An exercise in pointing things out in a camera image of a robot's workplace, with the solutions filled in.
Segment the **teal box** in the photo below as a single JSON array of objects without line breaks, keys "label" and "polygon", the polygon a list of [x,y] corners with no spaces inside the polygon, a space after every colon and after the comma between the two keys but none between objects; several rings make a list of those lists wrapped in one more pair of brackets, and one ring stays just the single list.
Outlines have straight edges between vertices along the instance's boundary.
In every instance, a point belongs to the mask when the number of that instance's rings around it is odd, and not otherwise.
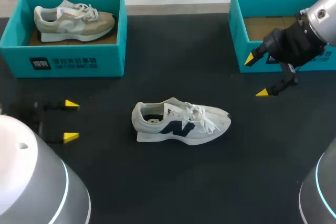
[{"label": "teal box", "polygon": [[[68,0],[113,13],[118,19],[116,44],[28,46],[35,29],[34,8],[55,8],[62,1],[18,0],[0,41],[0,51],[13,75],[17,78],[123,76],[127,38],[124,0]],[[36,60],[45,67],[34,69]]]},{"label": "teal box", "polygon": [[[244,18],[293,17],[297,12],[312,6],[317,1],[318,0],[231,0],[228,21],[240,71],[243,73],[281,71],[279,64],[266,64],[268,55],[265,55],[252,67],[244,65],[251,50],[262,43],[262,41],[249,40]],[[328,45],[323,55],[316,57],[311,62],[302,66],[300,71],[335,69],[336,48]]]}]

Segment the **shoe tongue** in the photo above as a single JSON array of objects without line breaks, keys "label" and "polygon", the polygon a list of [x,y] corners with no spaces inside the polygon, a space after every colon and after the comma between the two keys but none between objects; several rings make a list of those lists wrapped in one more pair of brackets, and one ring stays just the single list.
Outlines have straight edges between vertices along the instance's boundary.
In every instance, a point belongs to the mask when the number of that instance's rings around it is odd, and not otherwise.
[{"label": "shoe tongue", "polygon": [[182,114],[184,110],[169,103],[165,103],[163,110],[163,119],[165,120],[172,112]]},{"label": "shoe tongue", "polygon": [[75,4],[73,4],[72,2],[69,2],[67,0],[63,0],[63,2],[58,7],[74,8]]},{"label": "shoe tongue", "polygon": [[80,12],[79,10],[68,8],[68,7],[57,7],[56,9],[56,17],[59,19],[63,13],[68,13],[74,16],[80,16],[85,14],[85,12]]}]

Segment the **yellow triangle marker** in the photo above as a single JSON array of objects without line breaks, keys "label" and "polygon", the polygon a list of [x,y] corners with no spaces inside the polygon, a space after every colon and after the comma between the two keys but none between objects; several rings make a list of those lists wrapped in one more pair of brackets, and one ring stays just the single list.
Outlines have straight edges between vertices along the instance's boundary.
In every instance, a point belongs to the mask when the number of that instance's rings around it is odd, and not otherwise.
[{"label": "yellow triangle marker", "polygon": [[65,144],[69,143],[70,141],[75,140],[77,138],[79,138],[79,133],[78,132],[76,132],[76,133],[65,132],[63,134],[63,142]]},{"label": "yellow triangle marker", "polygon": [[253,59],[254,59],[253,54],[250,52],[250,55],[247,57],[247,60],[245,61],[245,65],[247,65]]},{"label": "yellow triangle marker", "polygon": [[256,97],[267,97],[269,96],[266,89],[261,90],[259,93],[256,94]]},{"label": "yellow triangle marker", "polygon": [[79,107],[79,105],[69,100],[65,100],[65,107]]}]

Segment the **sneaker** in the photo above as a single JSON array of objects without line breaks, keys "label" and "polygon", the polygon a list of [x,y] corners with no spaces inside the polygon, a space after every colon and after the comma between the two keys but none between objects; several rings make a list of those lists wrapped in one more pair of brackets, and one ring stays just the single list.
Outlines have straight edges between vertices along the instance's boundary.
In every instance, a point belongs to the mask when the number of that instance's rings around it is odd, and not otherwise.
[{"label": "sneaker", "polygon": [[98,12],[91,5],[67,0],[53,9],[36,6],[34,20],[42,42],[96,40],[111,31],[116,22],[111,13]]},{"label": "sneaker", "polygon": [[221,136],[231,120],[224,110],[170,98],[161,103],[139,102],[132,112],[132,123],[138,142],[177,139],[198,145]]}]

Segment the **shoe insole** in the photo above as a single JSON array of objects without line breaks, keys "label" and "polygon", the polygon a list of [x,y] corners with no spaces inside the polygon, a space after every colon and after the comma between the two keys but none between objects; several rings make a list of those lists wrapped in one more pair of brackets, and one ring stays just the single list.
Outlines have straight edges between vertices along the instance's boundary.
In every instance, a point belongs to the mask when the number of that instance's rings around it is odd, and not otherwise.
[{"label": "shoe insole", "polygon": [[159,123],[163,120],[163,115],[144,115],[143,119],[149,123]]}]

